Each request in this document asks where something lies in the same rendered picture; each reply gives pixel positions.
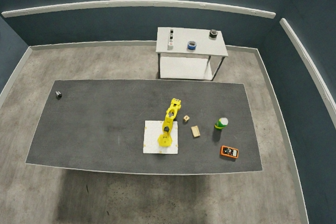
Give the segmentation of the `green and yellow drink can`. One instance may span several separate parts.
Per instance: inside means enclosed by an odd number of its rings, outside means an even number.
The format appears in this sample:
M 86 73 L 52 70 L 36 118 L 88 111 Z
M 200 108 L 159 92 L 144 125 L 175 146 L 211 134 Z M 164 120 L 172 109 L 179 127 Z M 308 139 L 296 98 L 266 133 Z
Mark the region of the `green and yellow drink can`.
M 227 126 L 228 120 L 226 118 L 221 118 L 216 124 L 215 129 L 216 130 L 222 130 L 225 126 Z

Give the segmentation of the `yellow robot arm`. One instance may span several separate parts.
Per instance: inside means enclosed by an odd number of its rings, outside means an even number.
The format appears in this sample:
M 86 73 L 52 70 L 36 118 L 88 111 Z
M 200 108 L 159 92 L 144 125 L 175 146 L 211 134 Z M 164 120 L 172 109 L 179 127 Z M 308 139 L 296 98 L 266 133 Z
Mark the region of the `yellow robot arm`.
M 169 145 L 171 146 L 171 143 L 173 141 L 173 139 L 171 138 L 171 136 L 169 135 L 170 132 L 172 131 L 172 127 L 173 127 L 173 120 L 176 117 L 177 114 L 177 110 L 179 108 L 181 100 L 179 101 L 179 99 L 174 99 L 171 102 L 170 108 L 168 108 L 168 111 L 166 111 L 166 118 L 165 121 L 163 122 L 162 125 L 162 130 L 164 132 L 164 134 L 160 134 L 159 138 L 157 139 L 159 146 L 161 145 Z M 174 111 L 174 114 L 170 113 L 171 111 Z M 166 127 L 168 126 L 168 127 Z M 166 139 L 168 137 L 168 139 Z M 165 143 L 164 143 L 165 142 Z

